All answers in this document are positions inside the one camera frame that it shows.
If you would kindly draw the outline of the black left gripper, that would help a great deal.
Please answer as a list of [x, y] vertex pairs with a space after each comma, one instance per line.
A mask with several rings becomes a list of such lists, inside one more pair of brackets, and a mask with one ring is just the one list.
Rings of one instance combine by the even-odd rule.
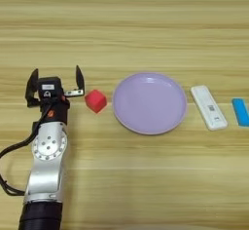
[[85, 79], [81, 68], [76, 66], [76, 83], [80, 90], [73, 91], [44, 91], [40, 97], [35, 98], [35, 93], [38, 91], [37, 82], [39, 77], [38, 69], [35, 69], [26, 85], [25, 99], [29, 108], [40, 105], [42, 113], [42, 122], [60, 122], [67, 124], [68, 110], [70, 108], [70, 97], [83, 96], [85, 94]]

